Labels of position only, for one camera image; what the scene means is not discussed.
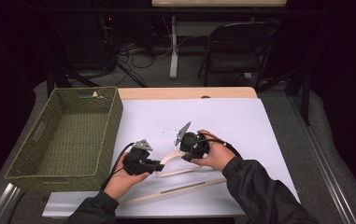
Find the table leg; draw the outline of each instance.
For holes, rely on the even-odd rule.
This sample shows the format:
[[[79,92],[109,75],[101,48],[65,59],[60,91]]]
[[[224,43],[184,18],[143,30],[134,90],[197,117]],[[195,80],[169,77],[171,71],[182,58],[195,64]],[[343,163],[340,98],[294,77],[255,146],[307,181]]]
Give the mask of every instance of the table leg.
[[[173,79],[178,77],[178,46],[177,46],[177,22],[172,17],[172,59],[169,76]]]

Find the wooden table edge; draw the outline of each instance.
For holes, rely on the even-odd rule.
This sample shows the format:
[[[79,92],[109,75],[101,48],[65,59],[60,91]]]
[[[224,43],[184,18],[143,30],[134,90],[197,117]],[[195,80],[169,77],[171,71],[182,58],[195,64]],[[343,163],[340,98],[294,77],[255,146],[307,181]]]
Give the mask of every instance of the wooden table edge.
[[[258,98],[252,87],[118,88],[118,90],[122,100]]]

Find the hand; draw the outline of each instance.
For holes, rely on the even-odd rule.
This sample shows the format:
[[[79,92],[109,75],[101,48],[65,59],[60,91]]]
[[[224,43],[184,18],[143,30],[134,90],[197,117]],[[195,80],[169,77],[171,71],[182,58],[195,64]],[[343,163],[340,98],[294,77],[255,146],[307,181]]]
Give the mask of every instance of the hand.
[[[124,195],[128,190],[135,184],[142,182],[145,180],[150,174],[144,173],[141,175],[128,175],[128,173],[122,169],[125,156],[128,153],[125,152],[116,166],[116,174],[114,174],[107,183],[107,186],[104,189],[104,192],[113,198],[114,200],[118,200],[122,195]]]
[[[198,133],[204,135],[206,139],[220,139],[206,130],[200,130]],[[209,141],[209,154],[203,159],[192,159],[192,163],[200,166],[210,166],[215,170],[222,171],[227,163],[235,157],[234,152],[225,147],[222,143]]]

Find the metal frame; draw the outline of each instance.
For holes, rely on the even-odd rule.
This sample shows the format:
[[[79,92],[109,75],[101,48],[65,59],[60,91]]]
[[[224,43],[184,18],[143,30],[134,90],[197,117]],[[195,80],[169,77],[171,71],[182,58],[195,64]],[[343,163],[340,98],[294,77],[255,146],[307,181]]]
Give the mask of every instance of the metal frame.
[[[332,169],[330,168],[329,162],[326,160],[322,148],[320,147],[315,134],[313,133],[311,127],[306,125],[306,122],[301,119],[300,116],[300,103],[296,97],[289,97],[289,101],[293,108],[293,112],[300,121],[303,130],[306,132],[308,140],[312,146],[312,153],[314,155],[315,162],[320,169],[320,174],[323,177],[323,180],[326,184],[327,189],[332,196],[333,201],[335,202],[335,207],[338,210],[338,213],[341,216],[341,219],[344,223],[356,223],[356,218],[352,213],[352,210],[349,207],[346,196],[344,195],[340,185],[335,179]]]
[[[13,207],[15,200],[18,198],[20,190],[11,184],[8,184],[2,197],[0,198],[0,223],[5,223],[8,211]]]

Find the basket handle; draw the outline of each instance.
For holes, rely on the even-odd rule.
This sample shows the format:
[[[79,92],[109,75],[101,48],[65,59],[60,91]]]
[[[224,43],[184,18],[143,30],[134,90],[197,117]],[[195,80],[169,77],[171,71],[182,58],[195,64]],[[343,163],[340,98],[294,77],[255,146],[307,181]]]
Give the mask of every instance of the basket handle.
[[[97,90],[86,89],[77,91],[78,98],[97,98],[102,97]]]
[[[36,127],[35,132],[32,135],[32,140],[34,140],[35,142],[38,141],[38,139],[40,139],[41,134],[43,133],[44,129],[46,128],[46,123],[43,121],[40,121]]]

